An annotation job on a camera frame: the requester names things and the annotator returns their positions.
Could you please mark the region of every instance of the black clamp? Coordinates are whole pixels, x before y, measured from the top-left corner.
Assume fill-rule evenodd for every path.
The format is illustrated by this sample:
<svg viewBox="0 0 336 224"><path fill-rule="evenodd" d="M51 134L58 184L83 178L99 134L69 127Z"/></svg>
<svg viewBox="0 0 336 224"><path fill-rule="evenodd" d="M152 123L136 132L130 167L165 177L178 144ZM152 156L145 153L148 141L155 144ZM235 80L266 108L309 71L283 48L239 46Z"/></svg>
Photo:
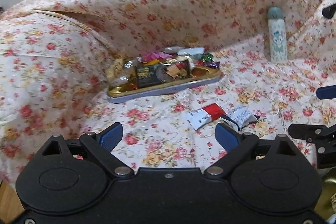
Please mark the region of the black clamp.
<svg viewBox="0 0 336 224"><path fill-rule="evenodd" d="M336 12L336 3L333 5L330 5L328 7L325 7L322 10L322 15L326 18L326 19L332 19L334 17L334 14Z"/></svg>
<svg viewBox="0 0 336 224"><path fill-rule="evenodd" d="M292 123L288 134L294 139L315 144L318 169L336 166L336 125L328 128L323 125Z"/></svg>

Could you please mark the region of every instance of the snack packet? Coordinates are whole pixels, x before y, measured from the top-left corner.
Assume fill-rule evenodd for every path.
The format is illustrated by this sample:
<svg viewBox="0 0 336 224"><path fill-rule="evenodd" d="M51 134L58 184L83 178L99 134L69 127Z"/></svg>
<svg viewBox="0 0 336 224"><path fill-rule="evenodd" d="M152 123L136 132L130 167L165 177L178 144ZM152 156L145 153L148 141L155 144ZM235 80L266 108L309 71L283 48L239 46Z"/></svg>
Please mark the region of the snack packet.
<svg viewBox="0 0 336 224"><path fill-rule="evenodd" d="M211 104L201 109L189 112L185 118L190 122L191 126L198 130L203 125L218 119L221 115L225 115L225 111L217 104Z"/></svg>
<svg viewBox="0 0 336 224"><path fill-rule="evenodd" d="M256 122L260 116L253 115L243 106L236 107L230 113L220 117L234 131L239 132L243 127L248 126L252 122Z"/></svg>

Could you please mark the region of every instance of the chocolate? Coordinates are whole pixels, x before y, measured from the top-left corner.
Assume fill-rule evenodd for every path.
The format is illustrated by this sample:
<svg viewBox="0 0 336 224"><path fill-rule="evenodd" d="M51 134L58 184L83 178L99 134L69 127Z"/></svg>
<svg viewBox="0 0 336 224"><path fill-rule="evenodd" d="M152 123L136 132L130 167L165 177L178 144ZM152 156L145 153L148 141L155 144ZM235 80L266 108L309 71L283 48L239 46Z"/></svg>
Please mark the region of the chocolate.
<svg viewBox="0 0 336 224"><path fill-rule="evenodd" d="M138 88L169 83L190 77L189 61L136 66Z"/></svg>
<svg viewBox="0 0 336 224"><path fill-rule="evenodd" d="M204 62L204 66L208 68L219 69L220 63L213 61L206 61Z"/></svg>

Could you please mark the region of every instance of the water bottle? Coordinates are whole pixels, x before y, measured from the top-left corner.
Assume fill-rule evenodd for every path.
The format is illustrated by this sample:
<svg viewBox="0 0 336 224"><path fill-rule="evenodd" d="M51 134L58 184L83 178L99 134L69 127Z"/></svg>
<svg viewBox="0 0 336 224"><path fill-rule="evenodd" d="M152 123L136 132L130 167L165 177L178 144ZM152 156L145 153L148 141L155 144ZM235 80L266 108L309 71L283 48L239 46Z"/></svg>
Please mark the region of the water bottle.
<svg viewBox="0 0 336 224"><path fill-rule="evenodd" d="M279 7L271 7L267 12L269 42L272 63L287 62L287 39L284 15Z"/></svg>

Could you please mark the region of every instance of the floral tablecloth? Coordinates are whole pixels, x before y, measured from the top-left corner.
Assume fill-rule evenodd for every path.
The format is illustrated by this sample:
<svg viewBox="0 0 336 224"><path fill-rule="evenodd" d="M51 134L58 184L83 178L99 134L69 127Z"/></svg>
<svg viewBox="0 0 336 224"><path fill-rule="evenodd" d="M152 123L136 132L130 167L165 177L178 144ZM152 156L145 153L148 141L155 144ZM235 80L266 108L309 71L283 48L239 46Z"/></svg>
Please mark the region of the floral tablecloth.
<svg viewBox="0 0 336 224"><path fill-rule="evenodd" d="M113 122L124 138L113 155L133 169L200 167L225 156L218 121L193 130L185 114L216 102L261 116L243 131L272 139L292 122L332 125L336 102L315 91L335 84L336 0L24 0L0 21L0 176L12 186L51 136L77 138ZM285 15L289 61L270 63L267 9ZM168 45L204 46L221 62L221 81L111 104L105 69ZM294 140L315 164L314 145Z"/></svg>

